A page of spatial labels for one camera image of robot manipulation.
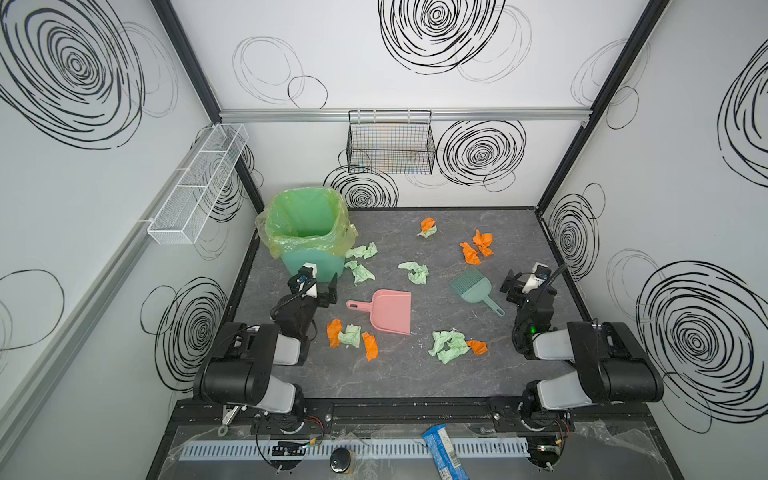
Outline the green hand brush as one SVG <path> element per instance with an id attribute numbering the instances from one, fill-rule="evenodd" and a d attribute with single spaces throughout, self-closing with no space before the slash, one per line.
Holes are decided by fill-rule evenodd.
<path id="1" fill-rule="evenodd" d="M 449 281 L 449 286 L 464 301 L 470 304 L 483 303 L 496 315 L 505 316 L 505 311 L 491 298 L 490 280 L 479 269 L 465 269 Z"/>

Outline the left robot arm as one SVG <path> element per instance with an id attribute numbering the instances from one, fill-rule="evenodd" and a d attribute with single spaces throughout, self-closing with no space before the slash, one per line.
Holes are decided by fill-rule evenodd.
<path id="1" fill-rule="evenodd" d="M 272 374 L 274 366 L 301 366 L 318 332 L 314 315 L 338 301 L 338 275 L 316 278 L 309 264 L 288 281 L 290 293 L 261 324 L 227 322 L 217 333 L 193 381 L 193 397 L 225 406 L 254 407 L 269 414 L 304 414 L 301 387 Z"/>

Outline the pink plastic dustpan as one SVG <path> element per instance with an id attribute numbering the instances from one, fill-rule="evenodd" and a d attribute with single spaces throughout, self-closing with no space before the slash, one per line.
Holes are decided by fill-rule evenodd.
<path id="1" fill-rule="evenodd" d="M 349 300 L 348 309 L 370 315 L 374 329 L 408 336 L 411 332 L 412 294 L 388 289 L 377 290 L 370 302 Z"/>

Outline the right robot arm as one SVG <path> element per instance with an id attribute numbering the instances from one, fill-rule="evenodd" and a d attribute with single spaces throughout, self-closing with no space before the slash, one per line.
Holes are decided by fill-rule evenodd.
<path id="1" fill-rule="evenodd" d="M 626 324 L 575 321 L 553 329 L 553 282 L 564 270 L 540 263 L 529 272 L 510 270 L 500 287 L 517 306 L 511 332 L 515 350 L 528 359 L 573 367 L 557 378 L 529 382 L 518 406 L 521 418 L 534 422 L 546 412 L 660 401 L 662 376 Z"/>

